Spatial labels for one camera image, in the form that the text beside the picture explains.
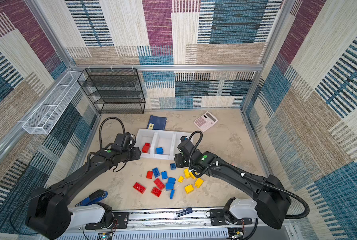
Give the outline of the blue long lego brick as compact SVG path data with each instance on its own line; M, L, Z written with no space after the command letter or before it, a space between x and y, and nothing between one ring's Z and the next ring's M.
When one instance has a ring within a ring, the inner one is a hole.
M158 178L161 175L158 168L152 169L152 172L155 178Z

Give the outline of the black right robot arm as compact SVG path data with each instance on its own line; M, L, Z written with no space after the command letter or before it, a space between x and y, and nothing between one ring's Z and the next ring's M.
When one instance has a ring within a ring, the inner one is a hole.
M277 177L251 174L211 152L202 153L186 136L180 138L178 151L175 154L178 168L187 167L189 175L195 178L206 175L231 184L256 202L253 209L262 222L273 229L282 227L291 199Z

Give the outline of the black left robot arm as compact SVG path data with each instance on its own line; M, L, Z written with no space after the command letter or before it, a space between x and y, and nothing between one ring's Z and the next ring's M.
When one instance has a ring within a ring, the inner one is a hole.
M101 174L119 163L139 160L141 151L135 147L132 134L117 134L115 141L89 154L87 162L65 179L48 188L37 188L31 195L25 224L36 233L54 240L69 228L101 222L112 209L104 204L70 209L76 195Z

